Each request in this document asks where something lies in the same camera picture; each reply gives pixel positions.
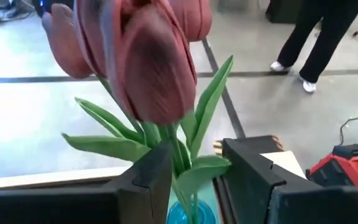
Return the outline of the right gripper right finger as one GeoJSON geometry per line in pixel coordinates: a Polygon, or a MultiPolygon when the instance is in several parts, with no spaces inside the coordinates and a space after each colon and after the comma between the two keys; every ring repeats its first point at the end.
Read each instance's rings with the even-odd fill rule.
{"type": "Polygon", "coordinates": [[[237,223],[358,224],[358,187],[323,187],[235,139],[224,139],[225,173],[237,223]]]}

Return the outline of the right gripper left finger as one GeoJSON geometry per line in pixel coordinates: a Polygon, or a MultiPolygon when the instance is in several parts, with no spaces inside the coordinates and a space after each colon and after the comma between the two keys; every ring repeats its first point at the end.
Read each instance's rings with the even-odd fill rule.
{"type": "Polygon", "coordinates": [[[0,190],[0,224],[165,223],[172,146],[155,146],[99,187],[0,190]]]}

